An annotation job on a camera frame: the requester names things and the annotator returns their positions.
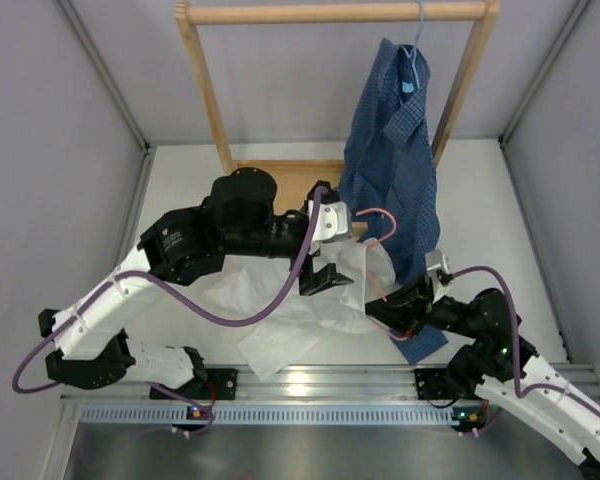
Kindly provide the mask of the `white shirt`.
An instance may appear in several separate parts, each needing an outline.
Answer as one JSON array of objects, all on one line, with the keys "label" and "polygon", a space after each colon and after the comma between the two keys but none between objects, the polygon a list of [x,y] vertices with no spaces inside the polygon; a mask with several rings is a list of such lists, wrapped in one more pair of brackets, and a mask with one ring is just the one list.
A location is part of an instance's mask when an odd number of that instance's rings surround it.
[{"label": "white shirt", "polygon": [[[376,329],[365,314],[365,304],[377,299],[366,278],[371,265],[366,253],[364,241],[324,244],[314,265],[321,268],[335,263],[337,270],[354,283],[312,296],[300,295],[295,283],[274,312],[238,342],[238,350],[259,379],[266,380],[301,359],[336,331],[363,335]],[[396,281],[390,257],[388,270],[389,293]],[[285,260],[231,257],[226,271],[195,284],[195,296],[203,308],[220,317],[243,319],[263,310],[279,293],[288,274]]]}]

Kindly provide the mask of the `pink wire hanger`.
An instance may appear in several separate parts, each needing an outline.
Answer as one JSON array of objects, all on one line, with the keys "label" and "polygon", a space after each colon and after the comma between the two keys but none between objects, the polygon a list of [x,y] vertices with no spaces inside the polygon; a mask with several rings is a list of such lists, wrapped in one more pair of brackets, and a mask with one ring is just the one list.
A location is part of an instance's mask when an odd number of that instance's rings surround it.
[{"label": "pink wire hanger", "polygon": [[388,303],[388,263],[389,257],[384,250],[383,243],[390,239],[397,230],[397,221],[395,216],[388,210],[380,207],[370,207],[357,210],[356,217],[364,217],[370,214],[378,214],[381,219],[389,221],[389,230],[377,237],[373,237],[369,241],[364,241],[364,246],[367,251],[365,258],[371,261],[371,265],[366,269],[366,278],[370,285],[374,288],[377,295],[377,300],[382,303]]}]

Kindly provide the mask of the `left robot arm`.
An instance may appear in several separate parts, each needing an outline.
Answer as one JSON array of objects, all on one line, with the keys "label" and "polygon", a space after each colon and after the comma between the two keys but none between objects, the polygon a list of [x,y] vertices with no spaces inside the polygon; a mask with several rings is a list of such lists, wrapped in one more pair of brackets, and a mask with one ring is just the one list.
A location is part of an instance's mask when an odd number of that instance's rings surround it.
[{"label": "left robot arm", "polygon": [[[193,347],[133,343],[125,328],[169,295],[206,320],[238,328],[272,314],[293,288],[309,296],[347,285],[329,263],[313,267],[312,247],[347,239],[351,212],[327,181],[318,181],[298,210],[274,211],[277,183],[266,171],[242,167],[214,181],[202,203],[163,214],[141,234],[114,271],[64,310],[38,316],[42,338],[52,344],[45,368],[53,384],[95,390],[125,382],[157,383],[183,398],[203,393],[207,372]],[[224,319],[178,292],[222,271],[229,256],[285,259],[290,271],[280,291],[242,320]]]}]

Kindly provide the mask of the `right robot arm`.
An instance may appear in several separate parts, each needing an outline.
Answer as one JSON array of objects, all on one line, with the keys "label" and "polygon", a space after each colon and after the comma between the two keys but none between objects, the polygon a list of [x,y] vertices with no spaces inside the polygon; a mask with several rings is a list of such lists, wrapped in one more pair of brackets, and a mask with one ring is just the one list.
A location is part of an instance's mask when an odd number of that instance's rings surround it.
[{"label": "right robot arm", "polygon": [[521,337],[507,288],[463,303],[444,292],[452,278],[422,276],[365,306],[371,319],[410,338],[430,327],[468,339],[446,366],[417,370],[419,399],[495,405],[551,442],[583,478],[600,479],[600,405]]}]

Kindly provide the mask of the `blue checked shirt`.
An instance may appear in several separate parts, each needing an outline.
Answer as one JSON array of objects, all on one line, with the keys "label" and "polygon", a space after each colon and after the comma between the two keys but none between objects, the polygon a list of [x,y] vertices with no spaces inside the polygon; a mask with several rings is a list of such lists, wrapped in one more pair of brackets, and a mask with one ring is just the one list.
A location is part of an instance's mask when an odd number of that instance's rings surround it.
[{"label": "blue checked shirt", "polygon": [[339,193],[350,210],[382,208],[391,219],[364,216],[365,239],[383,242],[400,285],[426,271],[440,236],[437,176],[426,120],[430,69],[410,44],[381,40],[351,122]]}]

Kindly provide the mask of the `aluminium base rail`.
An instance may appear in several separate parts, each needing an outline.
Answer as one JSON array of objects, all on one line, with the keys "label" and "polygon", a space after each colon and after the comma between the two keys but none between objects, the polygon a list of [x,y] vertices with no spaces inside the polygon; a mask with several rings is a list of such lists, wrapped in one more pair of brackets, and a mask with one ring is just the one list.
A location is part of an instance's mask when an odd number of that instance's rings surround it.
[{"label": "aluminium base rail", "polygon": [[[245,366],[222,366],[230,373],[211,373],[207,387],[218,400],[241,404],[345,404],[417,403],[424,388],[425,370],[442,369],[438,365],[293,365],[261,381]],[[600,381],[595,369],[584,364],[557,364],[554,368],[594,400],[600,400]],[[150,400],[150,387],[141,383],[117,383],[97,390],[65,386],[60,398],[65,402]]]}]

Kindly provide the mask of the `right aluminium frame post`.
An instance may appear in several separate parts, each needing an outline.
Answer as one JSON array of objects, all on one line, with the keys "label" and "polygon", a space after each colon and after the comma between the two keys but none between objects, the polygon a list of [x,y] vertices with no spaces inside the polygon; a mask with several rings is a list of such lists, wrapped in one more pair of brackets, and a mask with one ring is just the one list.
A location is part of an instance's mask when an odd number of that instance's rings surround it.
[{"label": "right aluminium frame post", "polygon": [[533,257],[538,267],[543,289],[549,302],[551,313],[554,318],[556,331],[565,352],[568,365],[586,365],[585,361],[578,358],[570,344],[568,328],[564,324],[563,312],[559,305],[554,280],[548,270],[548,264],[545,252],[538,240],[538,231],[531,215],[531,206],[526,198],[524,188],[521,184],[518,165],[512,156],[512,141],[515,139],[518,130],[523,121],[529,115],[532,106],[545,88],[553,70],[559,63],[561,57],[565,54],[568,45],[573,36],[580,28],[582,22],[587,17],[591,8],[596,4],[592,0],[572,1],[568,13],[561,22],[557,33],[553,36],[551,44],[542,57],[542,61],[535,69],[531,79],[525,86],[525,91],[517,102],[516,107],[507,121],[503,132],[498,136],[497,141],[501,151],[504,165],[506,166],[509,180],[511,182],[517,205],[519,207],[522,220],[525,226],[526,234],[530,242]]}]

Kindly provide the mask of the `aluminium frame post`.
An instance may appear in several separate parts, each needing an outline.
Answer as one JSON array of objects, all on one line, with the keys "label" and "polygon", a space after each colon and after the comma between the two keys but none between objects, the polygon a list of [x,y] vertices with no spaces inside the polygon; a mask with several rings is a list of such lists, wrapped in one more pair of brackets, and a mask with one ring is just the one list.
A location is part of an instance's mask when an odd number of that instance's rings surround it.
[{"label": "aluminium frame post", "polygon": [[53,0],[52,4],[76,39],[80,49],[86,55],[92,72],[104,88],[110,104],[116,110],[138,149],[135,173],[132,176],[132,189],[123,210],[122,230],[116,243],[114,254],[113,265],[118,265],[134,244],[134,234],[139,223],[143,201],[154,164],[156,148],[147,141],[145,135],[141,132],[138,122],[135,120],[124,95],[74,2],[69,0]]},{"label": "aluminium frame post", "polygon": [[543,289],[549,302],[551,313],[554,318],[556,331],[565,352],[568,365],[586,365],[585,361],[578,358],[570,344],[568,328],[564,324],[563,312],[559,305],[554,280],[548,270],[548,264],[545,252],[538,240],[538,231],[531,215],[531,206],[526,198],[524,188],[521,184],[518,165],[512,156],[512,141],[515,139],[518,130],[523,121],[529,115],[532,106],[545,88],[553,70],[559,63],[561,57],[565,54],[568,45],[573,36],[580,28],[582,22],[587,17],[591,8],[596,4],[592,0],[572,1],[568,13],[561,22],[557,33],[553,36],[551,44],[542,57],[542,61],[535,69],[531,79],[525,86],[525,91],[517,102],[516,107],[507,121],[503,132],[498,136],[497,141],[501,151],[504,165],[506,166],[509,180],[511,182],[517,205],[519,207],[522,220],[525,226],[526,234],[530,242],[533,257],[538,267]]}]

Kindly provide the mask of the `left aluminium frame post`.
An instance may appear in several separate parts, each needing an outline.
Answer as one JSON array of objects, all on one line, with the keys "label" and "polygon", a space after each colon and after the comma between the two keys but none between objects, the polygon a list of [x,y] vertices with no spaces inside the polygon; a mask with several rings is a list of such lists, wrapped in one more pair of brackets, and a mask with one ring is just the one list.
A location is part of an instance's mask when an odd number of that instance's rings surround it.
[{"label": "left aluminium frame post", "polygon": [[134,244],[134,234],[139,223],[143,201],[154,164],[156,148],[147,141],[145,135],[141,132],[138,122],[135,120],[124,95],[74,2],[69,0],[53,0],[52,4],[76,39],[80,49],[86,55],[92,72],[104,88],[110,104],[116,110],[138,149],[135,173],[132,176],[132,189],[123,210],[122,230],[116,243],[114,254],[113,265],[118,265]]}]

